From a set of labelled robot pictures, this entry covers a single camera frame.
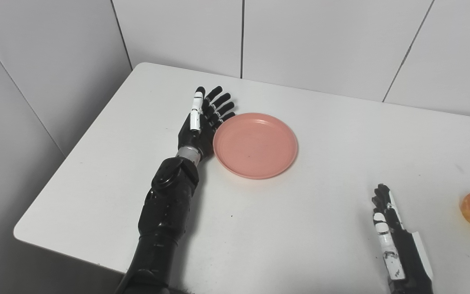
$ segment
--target pink plate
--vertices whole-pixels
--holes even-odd
[[[220,125],[213,148],[226,169],[251,179],[282,173],[298,150],[295,134],[285,123],[256,113],[237,115]]]

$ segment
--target white finger segment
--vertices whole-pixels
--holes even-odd
[[[190,111],[190,130],[200,131],[201,130],[201,114],[202,114],[202,103],[203,94],[199,91],[195,92],[193,97],[192,110]]]
[[[378,233],[384,263],[386,263],[390,278],[393,281],[405,279],[405,272],[400,262],[399,253],[391,236],[389,225],[386,223],[385,216],[377,212],[373,215],[373,220],[375,221],[375,229]]]

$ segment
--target robotic arm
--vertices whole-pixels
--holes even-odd
[[[192,110],[179,132],[179,150],[162,162],[151,181],[139,219],[139,243],[115,294],[169,294],[173,254],[183,236],[192,196],[199,183],[197,165],[213,154],[215,131],[235,113],[217,86],[204,96],[198,87]]]

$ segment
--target fingertip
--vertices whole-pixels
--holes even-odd
[[[222,121],[227,121],[228,119],[230,119],[234,116],[235,116],[235,112],[232,111],[232,112],[228,113],[227,115],[224,115],[221,119],[222,119]]]
[[[203,97],[204,97],[204,95],[206,94],[206,90],[204,89],[203,86],[198,87],[195,92],[196,92],[196,93],[197,93],[197,92],[201,92],[201,93],[203,94]]]

